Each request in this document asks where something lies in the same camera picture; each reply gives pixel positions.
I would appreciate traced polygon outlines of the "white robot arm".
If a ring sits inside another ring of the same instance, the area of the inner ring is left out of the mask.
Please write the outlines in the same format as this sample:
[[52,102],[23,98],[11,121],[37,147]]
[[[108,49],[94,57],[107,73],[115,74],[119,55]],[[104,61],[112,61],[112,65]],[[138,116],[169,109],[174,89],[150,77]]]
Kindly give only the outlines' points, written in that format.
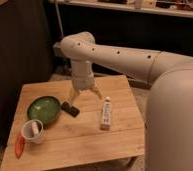
[[146,106],[145,171],[193,171],[193,57],[98,45],[89,32],[60,42],[73,63],[74,80],[88,77],[90,61],[151,85]]

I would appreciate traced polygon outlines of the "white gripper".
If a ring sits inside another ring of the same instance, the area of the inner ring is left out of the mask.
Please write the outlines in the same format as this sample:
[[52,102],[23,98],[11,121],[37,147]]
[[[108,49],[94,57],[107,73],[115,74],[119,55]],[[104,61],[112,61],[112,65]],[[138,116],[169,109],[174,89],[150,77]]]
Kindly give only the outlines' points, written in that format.
[[78,90],[91,89],[99,99],[102,99],[102,95],[99,89],[94,86],[94,73],[92,71],[92,63],[90,61],[78,61],[71,60],[71,75],[72,75],[72,85],[69,91],[68,102],[72,104],[76,98],[80,95]]

